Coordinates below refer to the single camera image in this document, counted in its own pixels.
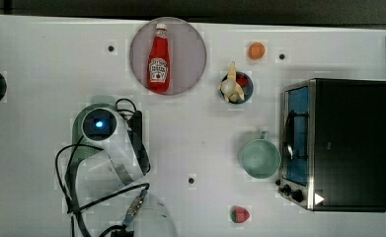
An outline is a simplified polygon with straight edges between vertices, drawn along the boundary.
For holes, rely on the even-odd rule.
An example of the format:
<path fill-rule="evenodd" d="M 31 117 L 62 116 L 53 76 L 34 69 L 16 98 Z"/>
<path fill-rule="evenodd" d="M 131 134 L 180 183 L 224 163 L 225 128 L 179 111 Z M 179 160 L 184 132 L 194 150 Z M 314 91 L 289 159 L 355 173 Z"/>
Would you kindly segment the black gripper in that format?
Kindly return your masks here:
<path fill-rule="evenodd" d="M 150 171 L 149 157 L 146 148 L 143 144 L 143 124 L 142 124 L 142 112 L 136 111 L 131 118 L 127 121 L 130 132 L 128 136 L 136 155 L 137 162 L 140 166 L 140 170 L 143 175 L 146 175 Z"/>

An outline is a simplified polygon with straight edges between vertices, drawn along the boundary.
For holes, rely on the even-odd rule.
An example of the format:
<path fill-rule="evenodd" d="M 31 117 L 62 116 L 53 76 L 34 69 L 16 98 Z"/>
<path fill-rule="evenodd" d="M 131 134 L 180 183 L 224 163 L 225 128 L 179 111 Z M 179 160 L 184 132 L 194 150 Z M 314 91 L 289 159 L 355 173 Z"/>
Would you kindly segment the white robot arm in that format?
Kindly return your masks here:
<path fill-rule="evenodd" d="M 178 237 L 162 200 L 151 192 L 141 113 L 129 120 L 91 107 L 74 125 L 75 160 L 66 183 L 76 237 Z"/>

